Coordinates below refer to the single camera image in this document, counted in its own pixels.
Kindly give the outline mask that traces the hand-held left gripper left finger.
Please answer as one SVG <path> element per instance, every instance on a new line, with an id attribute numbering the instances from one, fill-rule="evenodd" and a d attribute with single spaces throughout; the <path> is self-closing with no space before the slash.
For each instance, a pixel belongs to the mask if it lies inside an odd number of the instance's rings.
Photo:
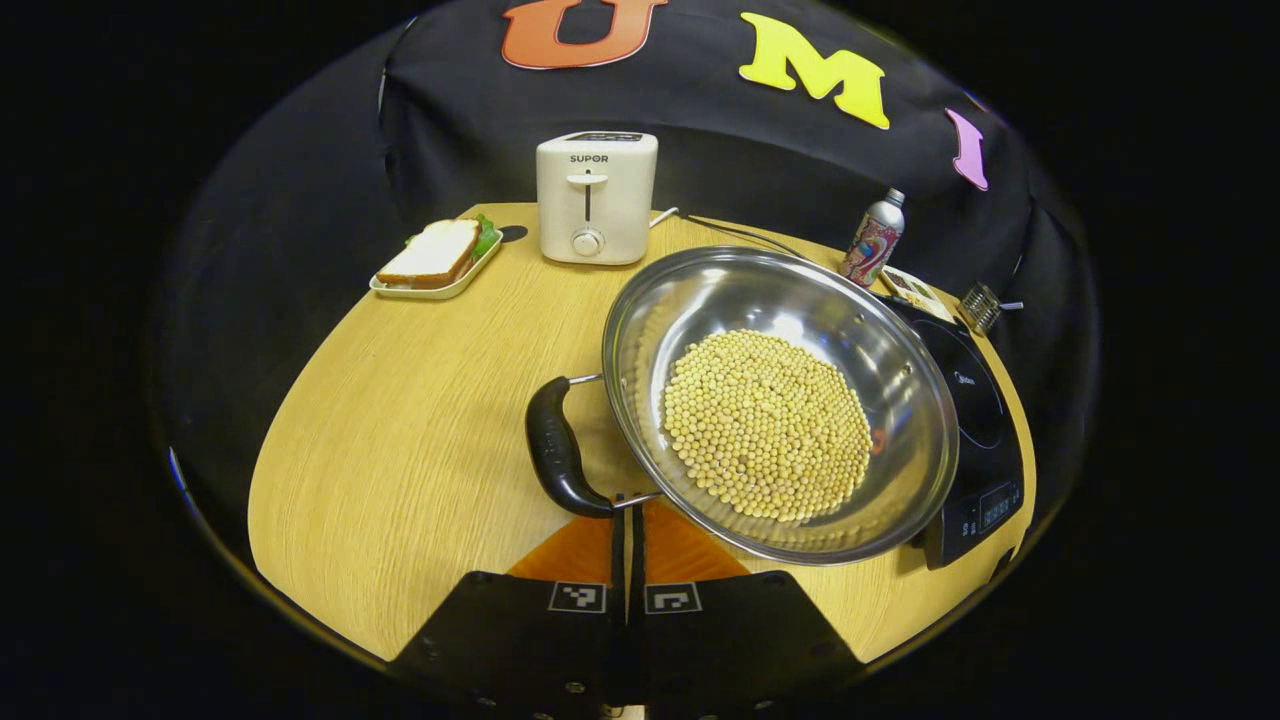
<path id="1" fill-rule="evenodd" d="M 468 571 L 390 661 L 465 719 L 613 719 L 631 707 L 626 514 L 582 519 L 573 550 L 600 582 Z"/>

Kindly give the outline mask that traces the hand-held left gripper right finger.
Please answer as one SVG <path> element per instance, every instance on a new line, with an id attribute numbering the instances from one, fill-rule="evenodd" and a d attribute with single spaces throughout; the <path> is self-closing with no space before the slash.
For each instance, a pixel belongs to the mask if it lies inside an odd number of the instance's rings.
<path id="1" fill-rule="evenodd" d="M 790 573 L 745 570 L 662 503 L 630 519 L 630 698 L 645 717 L 799 719 L 861 676 Z"/>

